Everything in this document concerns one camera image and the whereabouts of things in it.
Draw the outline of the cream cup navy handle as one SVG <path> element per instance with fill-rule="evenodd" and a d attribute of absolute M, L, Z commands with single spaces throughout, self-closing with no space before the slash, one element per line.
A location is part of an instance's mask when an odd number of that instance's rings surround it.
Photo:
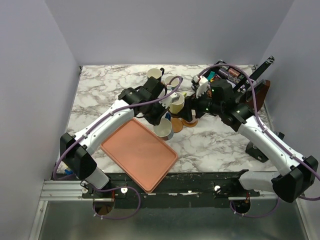
<path fill-rule="evenodd" d="M 167 112 L 164 117 L 161 118 L 158 125 L 153 127 L 153 131 L 156 136 L 164 141 L 170 140 L 173 135 L 173 125 L 171 122 L 171 114 Z"/>

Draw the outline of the cream cup olive body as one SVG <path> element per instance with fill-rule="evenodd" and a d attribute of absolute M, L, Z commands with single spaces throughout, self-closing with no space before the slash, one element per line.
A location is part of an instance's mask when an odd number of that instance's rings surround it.
<path fill-rule="evenodd" d="M 169 106 L 170 113 L 174 115 L 177 115 L 185 105 L 185 94 L 181 92 L 177 92 L 176 94 L 178 98 L 174 100 Z"/>

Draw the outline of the light wood coaster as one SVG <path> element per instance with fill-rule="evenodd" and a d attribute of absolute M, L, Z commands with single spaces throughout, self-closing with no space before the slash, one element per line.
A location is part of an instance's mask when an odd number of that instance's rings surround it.
<path fill-rule="evenodd" d="M 194 120 L 192 122 L 188 122 L 188 121 L 182 119 L 181 122 L 185 127 L 193 128 L 198 124 L 198 119 L 196 119 L 196 120 Z"/>
<path fill-rule="evenodd" d="M 171 124 L 174 133 L 179 133 L 184 126 L 180 118 L 171 118 Z"/>

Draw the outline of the cream cup with teal handle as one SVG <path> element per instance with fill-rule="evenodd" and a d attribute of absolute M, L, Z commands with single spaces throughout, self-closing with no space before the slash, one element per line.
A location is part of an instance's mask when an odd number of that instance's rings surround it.
<path fill-rule="evenodd" d="M 163 83 L 168 89 L 174 89 L 179 84 L 179 82 L 179 78 L 175 78 L 173 75 L 169 75 L 164 79 Z"/>

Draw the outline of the cream cup dark brown body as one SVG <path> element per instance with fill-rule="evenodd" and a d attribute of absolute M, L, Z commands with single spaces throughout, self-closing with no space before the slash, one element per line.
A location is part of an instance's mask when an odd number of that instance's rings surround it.
<path fill-rule="evenodd" d="M 162 76 L 164 75 L 165 69 L 161 68 L 151 68 L 146 72 L 147 78 L 155 78 L 157 80 L 161 80 Z"/>

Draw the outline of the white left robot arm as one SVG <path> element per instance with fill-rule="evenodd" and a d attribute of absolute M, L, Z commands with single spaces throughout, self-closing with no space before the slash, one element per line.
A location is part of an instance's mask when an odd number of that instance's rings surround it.
<path fill-rule="evenodd" d="M 56 165 L 66 164 L 79 180 L 91 184 L 99 197 L 107 197 L 111 180 L 97 166 L 92 154 L 106 138 L 138 114 L 157 126 L 177 96 L 176 89 L 167 89 L 154 77 L 148 78 L 142 86 L 122 90 L 111 107 L 89 126 L 74 135 L 66 132 L 61 136 L 60 158 Z"/>

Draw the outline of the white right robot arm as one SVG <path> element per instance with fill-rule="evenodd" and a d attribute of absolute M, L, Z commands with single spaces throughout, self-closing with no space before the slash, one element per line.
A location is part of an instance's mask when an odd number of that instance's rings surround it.
<path fill-rule="evenodd" d="M 244 172 L 230 183 L 230 191 L 241 196 L 247 190 L 275 193 L 287 203 L 299 198 L 315 181 L 319 162 L 304 157 L 275 135 L 261 121 L 256 111 L 244 103 L 237 103 L 232 85 L 225 79 L 209 82 L 204 76 L 192 80 L 195 93 L 185 98 L 181 118 L 191 121 L 204 114 L 219 116 L 235 132 L 249 139 L 276 167 L 274 173 Z"/>

